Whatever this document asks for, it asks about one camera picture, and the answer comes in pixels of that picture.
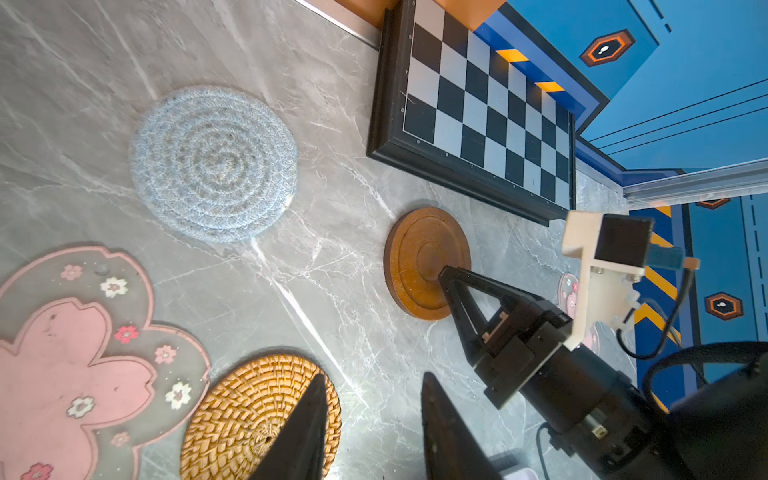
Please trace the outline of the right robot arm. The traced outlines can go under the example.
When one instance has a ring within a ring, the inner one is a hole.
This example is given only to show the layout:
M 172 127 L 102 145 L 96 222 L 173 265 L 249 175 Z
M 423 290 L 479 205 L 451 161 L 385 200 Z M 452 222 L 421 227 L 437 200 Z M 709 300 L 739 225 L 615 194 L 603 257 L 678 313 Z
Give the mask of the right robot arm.
M 655 363 L 640 385 L 591 350 L 568 348 L 572 320 L 544 298 L 462 268 L 439 282 L 468 363 L 502 408 L 521 394 L 554 447 L 602 479 L 763 479 L 767 475 L 767 346 L 690 347 Z M 674 406 L 652 396 L 674 366 L 734 371 Z

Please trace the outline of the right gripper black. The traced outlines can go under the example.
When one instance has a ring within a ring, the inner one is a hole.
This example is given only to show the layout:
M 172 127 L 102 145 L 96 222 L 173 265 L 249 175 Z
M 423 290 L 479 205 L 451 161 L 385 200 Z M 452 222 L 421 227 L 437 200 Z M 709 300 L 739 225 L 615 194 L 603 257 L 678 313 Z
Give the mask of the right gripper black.
M 446 266 L 438 279 L 465 357 L 478 360 L 474 371 L 500 410 L 569 338 L 573 320 L 547 300 L 464 268 Z M 497 300 L 493 316 L 476 292 Z

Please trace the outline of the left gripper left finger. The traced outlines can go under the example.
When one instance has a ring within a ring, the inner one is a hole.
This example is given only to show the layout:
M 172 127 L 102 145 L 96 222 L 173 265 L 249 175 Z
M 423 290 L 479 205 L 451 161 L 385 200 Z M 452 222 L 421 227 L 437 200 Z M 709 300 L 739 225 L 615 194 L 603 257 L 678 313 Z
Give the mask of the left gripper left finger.
M 326 377 L 317 374 L 301 396 L 250 480 L 324 478 L 328 402 Z

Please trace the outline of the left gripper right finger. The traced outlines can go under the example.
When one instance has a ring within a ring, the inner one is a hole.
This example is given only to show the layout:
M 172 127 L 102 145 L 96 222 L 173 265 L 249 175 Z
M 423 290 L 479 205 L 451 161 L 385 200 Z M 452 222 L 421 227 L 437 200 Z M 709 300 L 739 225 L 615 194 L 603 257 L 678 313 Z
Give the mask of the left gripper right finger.
M 427 479 L 501 479 L 431 372 L 423 376 L 421 417 Z

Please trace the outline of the grey woven round coaster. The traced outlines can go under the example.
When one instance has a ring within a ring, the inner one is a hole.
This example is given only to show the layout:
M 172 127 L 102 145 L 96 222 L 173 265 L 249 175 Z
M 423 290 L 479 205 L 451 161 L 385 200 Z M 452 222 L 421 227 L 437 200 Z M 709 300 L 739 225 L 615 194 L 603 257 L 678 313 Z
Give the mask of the grey woven round coaster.
M 171 229 L 209 243 L 270 228 L 297 190 L 298 149 L 267 105 L 240 90 L 169 93 L 141 118 L 130 147 L 135 190 Z

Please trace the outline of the brown wooden round coaster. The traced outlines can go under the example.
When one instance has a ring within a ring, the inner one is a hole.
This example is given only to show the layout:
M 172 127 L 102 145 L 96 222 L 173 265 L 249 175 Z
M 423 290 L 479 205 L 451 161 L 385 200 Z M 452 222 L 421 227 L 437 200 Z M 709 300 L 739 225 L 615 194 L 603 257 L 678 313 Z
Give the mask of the brown wooden round coaster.
M 467 237 L 453 216 L 424 207 L 397 220 L 385 243 L 383 268 L 388 290 L 403 311 L 425 321 L 449 316 L 439 282 L 446 266 L 471 267 Z

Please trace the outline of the yellow rattan round coaster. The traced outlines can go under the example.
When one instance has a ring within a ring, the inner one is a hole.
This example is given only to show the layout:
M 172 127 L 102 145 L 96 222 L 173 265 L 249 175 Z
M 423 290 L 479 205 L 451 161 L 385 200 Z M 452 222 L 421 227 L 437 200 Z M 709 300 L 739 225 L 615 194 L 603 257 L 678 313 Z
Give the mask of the yellow rattan round coaster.
M 326 377 L 326 478 L 340 443 L 340 400 L 321 367 L 289 354 L 262 356 L 246 363 L 206 395 L 185 434 L 181 477 L 249 479 L 317 374 Z

